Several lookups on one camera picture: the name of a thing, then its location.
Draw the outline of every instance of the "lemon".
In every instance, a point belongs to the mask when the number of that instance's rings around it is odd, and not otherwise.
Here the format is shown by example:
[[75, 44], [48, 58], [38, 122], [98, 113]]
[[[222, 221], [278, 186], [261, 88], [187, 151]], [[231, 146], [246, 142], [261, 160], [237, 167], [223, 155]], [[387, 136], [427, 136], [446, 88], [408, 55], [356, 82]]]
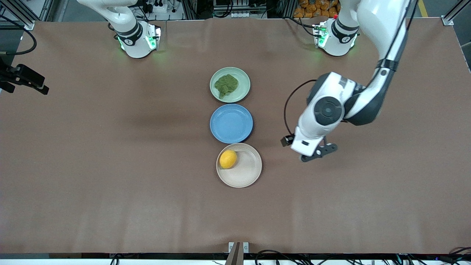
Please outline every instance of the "lemon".
[[219, 158], [219, 164], [222, 169], [231, 168], [237, 161], [237, 154], [233, 150], [226, 150]]

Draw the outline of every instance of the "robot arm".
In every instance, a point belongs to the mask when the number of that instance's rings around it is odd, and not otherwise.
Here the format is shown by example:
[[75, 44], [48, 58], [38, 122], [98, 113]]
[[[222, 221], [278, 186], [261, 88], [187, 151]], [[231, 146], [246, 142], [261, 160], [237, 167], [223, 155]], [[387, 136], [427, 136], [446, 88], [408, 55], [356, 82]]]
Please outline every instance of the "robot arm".
[[77, 0], [102, 15], [113, 27], [123, 49], [133, 58], [142, 58], [158, 48], [160, 28], [137, 21], [128, 6], [137, 0]]
[[335, 145], [319, 144], [342, 120], [364, 125], [378, 116], [406, 43], [407, 0], [342, 0], [341, 3], [342, 10], [337, 18], [340, 21], [327, 21], [318, 44], [324, 44], [326, 52], [342, 55], [353, 46], [359, 24], [378, 49], [380, 60], [367, 86], [333, 72], [318, 78], [307, 98], [308, 106], [298, 120], [291, 145], [303, 155], [303, 162], [336, 150]]

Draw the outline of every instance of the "green leafy vegetable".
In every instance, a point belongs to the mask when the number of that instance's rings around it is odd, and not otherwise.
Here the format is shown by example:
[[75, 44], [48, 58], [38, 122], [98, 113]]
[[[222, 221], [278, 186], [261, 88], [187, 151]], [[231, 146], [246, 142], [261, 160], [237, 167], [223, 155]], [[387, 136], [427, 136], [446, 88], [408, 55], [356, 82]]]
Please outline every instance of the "green leafy vegetable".
[[216, 81], [214, 87], [219, 91], [219, 98], [221, 99], [227, 94], [234, 92], [238, 85], [239, 81], [235, 77], [225, 75]]

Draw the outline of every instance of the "floor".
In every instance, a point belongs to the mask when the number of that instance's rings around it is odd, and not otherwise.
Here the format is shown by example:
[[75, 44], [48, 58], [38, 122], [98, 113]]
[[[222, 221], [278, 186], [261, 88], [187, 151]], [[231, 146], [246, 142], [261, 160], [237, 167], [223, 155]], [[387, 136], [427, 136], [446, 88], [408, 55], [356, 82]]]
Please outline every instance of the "floor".
[[[457, 0], [420, 0], [423, 1], [425, 8], [418, 8], [416, 17], [428, 16], [439, 17], [457, 2]], [[79, 4], [76, 0], [62, 0], [62, 8], [53, 17], [53, 21], [63, 22], [86, 22], [86, 21], [105, 21], [105, 19], [97, 12], [90, 8]], [[465, 9], [454, 19], [454, 29], [460, 45], [462, 45], [463, 53], [467, 58], [468, 65], [471, 67], [471, 5]], [[18, 47], [19, 39], [22, 32], [17, 30], [0, 30], [0, 51], [15, 51]], [[12, 57], [6, 58], [5, 61], [11, 62]]]

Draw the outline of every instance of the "brown tabletop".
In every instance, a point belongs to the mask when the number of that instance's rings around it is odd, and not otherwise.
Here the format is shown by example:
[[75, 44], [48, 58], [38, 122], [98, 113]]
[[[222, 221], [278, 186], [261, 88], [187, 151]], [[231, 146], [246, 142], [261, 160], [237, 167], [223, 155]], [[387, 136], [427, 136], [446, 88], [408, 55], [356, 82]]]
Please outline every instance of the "brown tabletop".
[[[341, 124], [328, 137], [339, 150], [309, 163], [281, 147], [284, 101], [330, 71], [368, 83], [378, 58], [366, 36], [335, 58], [283, 20], [168, 22], [163, 32], [159, 52], [132, 59], [106, 23], [36, 24], [37, 49], [15, 64], [44, 75], [49, 95], [18, 87], [0, 96], [1, 252], [471, 245], [471, 75], [452, 27], [415, 19], [381, 115]], [[222, 105], [209, 81], [225, 66], [252, 83], [240, 104], [253, 115], [246, 143], [263, 170], [244, 189], [215, 169], [226, 144], [209, 129]], [[308, 91], [288, 106], [291, 128]]]

